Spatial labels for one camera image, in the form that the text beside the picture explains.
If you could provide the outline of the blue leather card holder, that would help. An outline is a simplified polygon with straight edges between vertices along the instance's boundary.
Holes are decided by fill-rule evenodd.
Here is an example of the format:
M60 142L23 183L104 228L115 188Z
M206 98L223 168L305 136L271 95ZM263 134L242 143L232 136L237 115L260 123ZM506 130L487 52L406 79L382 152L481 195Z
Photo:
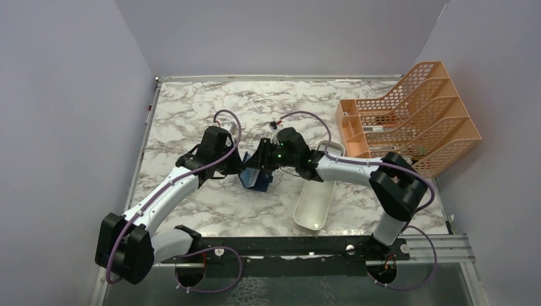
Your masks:
M261 193L266 193L268 190L268 186L255 186L255 181L257 179L259 170L257 169L248 169L247 171L242 171L238 174L238 177L240 179L240 182L243 186L243 188L257 191Z

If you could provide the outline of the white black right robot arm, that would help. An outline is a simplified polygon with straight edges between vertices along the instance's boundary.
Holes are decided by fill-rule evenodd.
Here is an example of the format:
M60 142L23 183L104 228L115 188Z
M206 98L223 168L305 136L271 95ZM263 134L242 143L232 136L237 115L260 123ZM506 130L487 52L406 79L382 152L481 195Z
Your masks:
M413 219L429 189L427 180L395 152L369 159L336 156L323 149L310 149L292 127L278 131L275 142L261 139L246 166L257 170L290 167L305 180L371 187L384 210L368 242L368 251L376 259L393 252L393 243Z

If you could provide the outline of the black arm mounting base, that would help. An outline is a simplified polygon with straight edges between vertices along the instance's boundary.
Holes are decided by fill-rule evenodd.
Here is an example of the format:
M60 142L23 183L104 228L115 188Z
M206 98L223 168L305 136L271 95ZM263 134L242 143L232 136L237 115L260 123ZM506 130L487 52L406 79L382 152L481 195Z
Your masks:
M409 260L406 240L384 246L370 235L300 237L203 237L193 239L185 254L169 255L159 263L172 264L174 277L196 290L205 279L244 277L359 276L371 274L370 262L387 264Z

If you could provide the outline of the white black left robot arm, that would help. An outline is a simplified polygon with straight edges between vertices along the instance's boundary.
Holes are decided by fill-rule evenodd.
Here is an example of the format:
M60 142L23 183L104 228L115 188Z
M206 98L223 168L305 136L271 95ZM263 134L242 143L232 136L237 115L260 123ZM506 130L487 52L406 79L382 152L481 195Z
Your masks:
M156 263L180 256L196 260L200 244L195 233L181 227L156 235L159 225L185 198L208 180L240 174L244 170L238 145L241 128L234 122L209 126L201 142L182 155L166 176L139 204L102 220L95 262L105 269L108 284L138 284Z

